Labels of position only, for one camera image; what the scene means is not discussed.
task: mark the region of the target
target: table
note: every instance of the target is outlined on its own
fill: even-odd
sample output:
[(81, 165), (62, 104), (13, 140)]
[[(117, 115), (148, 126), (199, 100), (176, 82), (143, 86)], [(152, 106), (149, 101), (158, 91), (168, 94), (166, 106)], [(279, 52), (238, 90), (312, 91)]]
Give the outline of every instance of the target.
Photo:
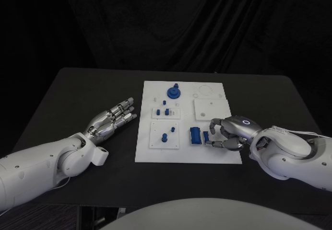
[[(319, 133), (295, 85), (286, 76), (150, 72), (64, 68), (15, 151), (84, 131), (93, 117), (129, 97), (140, 115), (145, 81), (221, 82), (233, 115), (263, 128), (276, 125)], [(103, 166), (90, 165), (68, 185), (33, 201), (104, 207), (146, 207), (165, 201), (211, 197), (246, 201), (286, 213), (332, 213), (332, 193), (305, 182), (280, 181), (241, 151), (243, 165), (135, 163), (139, 117), (101, 144), (110, 151)]]

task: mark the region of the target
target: blue knob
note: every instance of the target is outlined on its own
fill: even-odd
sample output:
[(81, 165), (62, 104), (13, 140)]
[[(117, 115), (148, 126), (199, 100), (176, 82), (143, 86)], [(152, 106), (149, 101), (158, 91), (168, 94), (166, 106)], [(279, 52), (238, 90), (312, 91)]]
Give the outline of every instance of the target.
[(182, 92), (179, 90), (179, 85), (175, 84), (175, 86), (172, 88), (168, 89), (168, 97), (172, 99), (179, 98)]
[(168, 141), (168, 134), (166, 134), (166, 133), (163, 134), (162, 141), (163, 141), (163, 142), (166, 142), (166, 141)]

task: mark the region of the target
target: white cable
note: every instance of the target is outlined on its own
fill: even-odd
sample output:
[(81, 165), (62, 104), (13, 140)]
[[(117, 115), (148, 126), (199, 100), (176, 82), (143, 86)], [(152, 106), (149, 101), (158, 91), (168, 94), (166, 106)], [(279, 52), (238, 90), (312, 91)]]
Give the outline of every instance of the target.
[(280, 128), (280, 127), (277, 127), (277, 126), (273, 126), (273, 128), (279, 128), (279, 129), (282, 129), (282, 130), (285, 130), (285, 131), (288, 131), (288, 132), (290, 132), (290, 133), (299, 133), (299, 134), (305, 134), (305, 135), (318, 136), (318, 137), (322, 137), (322, 138), (331, 138), (331, 137), (328, 137), (328, 136), (319, 135), (319, 134), (315, 133), (315, 132), (293, 131), (293, 130), (289, 130), (289, 129), (286, 129), (286, 128)]
[[(10, 208), (10, 209), (12, 209), (12, 208)], [(0, 214), (0, 217), (3, 216), (3, 214), (5, 214), (10, 209), (8, 209), (8, 210)]]
[(62, 187), (68, 184), (70, 180), (71, 180), (71, 178), (68, 178), (68, 181), (67, 181), (67, 183), (65, 183), (62, 186), (55, 187), (54, 189), (57, 189), (57, 188), (62, 188)]

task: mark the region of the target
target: black curtain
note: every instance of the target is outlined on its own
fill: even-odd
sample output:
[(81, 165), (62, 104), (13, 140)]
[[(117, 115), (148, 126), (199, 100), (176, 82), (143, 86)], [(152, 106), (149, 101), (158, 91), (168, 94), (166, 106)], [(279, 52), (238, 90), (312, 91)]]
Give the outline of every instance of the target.
[[(2, 140), (16, 141), (62, 67), (286, 75), (332, 136), (329, 0), (3, 4), (2, 105), (13, 122), (2, 126)], [(260, 103), (250, 95), (243, 100)]]

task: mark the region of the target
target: robotic hand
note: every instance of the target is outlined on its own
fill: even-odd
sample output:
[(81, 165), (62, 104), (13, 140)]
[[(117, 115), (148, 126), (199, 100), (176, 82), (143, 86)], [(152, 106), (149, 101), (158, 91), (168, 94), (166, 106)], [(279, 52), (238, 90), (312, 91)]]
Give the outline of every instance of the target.
[(84, 172), (91, 162), (104, 164), (109, 152), (97, 144), (137, 117), (132, 104), (133, 98), (101, 112), (83, 133), (0, 159), (0, 211), (54, 189), (65, 178)]
[[(270, 176), (280, 180), (296, 178), (316, 188), (332, 191), (332, 138), (276, 126), (263, 130), (243, 116), (212, 119), (212, 135), (215, 125), (221, 126), (220, 131), (227, 140), (207, 141), (205, 145), (238, 151), (244, 144), (250, 144), (250, 158), (259, 162)], [(305, 140), (293, 133), (318, 138)]]

